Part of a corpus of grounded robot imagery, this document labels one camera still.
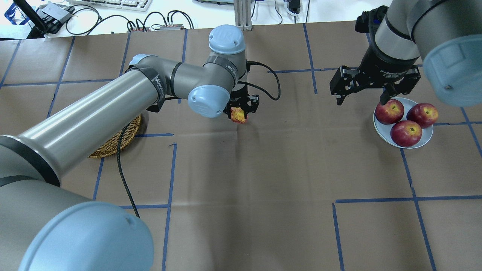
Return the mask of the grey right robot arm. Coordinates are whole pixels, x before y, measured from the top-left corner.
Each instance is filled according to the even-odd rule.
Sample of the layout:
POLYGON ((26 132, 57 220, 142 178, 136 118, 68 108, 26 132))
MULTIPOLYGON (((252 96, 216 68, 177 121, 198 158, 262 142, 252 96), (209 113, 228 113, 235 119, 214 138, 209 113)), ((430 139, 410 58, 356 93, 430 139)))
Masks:
POLYGON ((410 94, 420 80, 415 62, 443 103, 471 107, 482 101, 480 0, 393 0, 363 12, 355 31, 371 40, 357 68, 342 65, 330 93, 344 99, 365 89, 382 89, 381 104, 410 94))

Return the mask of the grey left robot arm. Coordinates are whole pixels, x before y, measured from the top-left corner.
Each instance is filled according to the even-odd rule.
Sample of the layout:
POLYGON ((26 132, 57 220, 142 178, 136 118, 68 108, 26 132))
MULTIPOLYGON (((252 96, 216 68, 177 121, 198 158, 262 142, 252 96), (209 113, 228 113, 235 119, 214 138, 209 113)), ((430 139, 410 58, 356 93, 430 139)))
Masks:
POLYGON ((202 66, 139 54, 126 72, 18 136, 1 136, 2 271, 149 271, 146 223, 121 207, 61 188, 61 178, 166 96, 216 118, 241 94, 243 32, 212 29, 202 66))

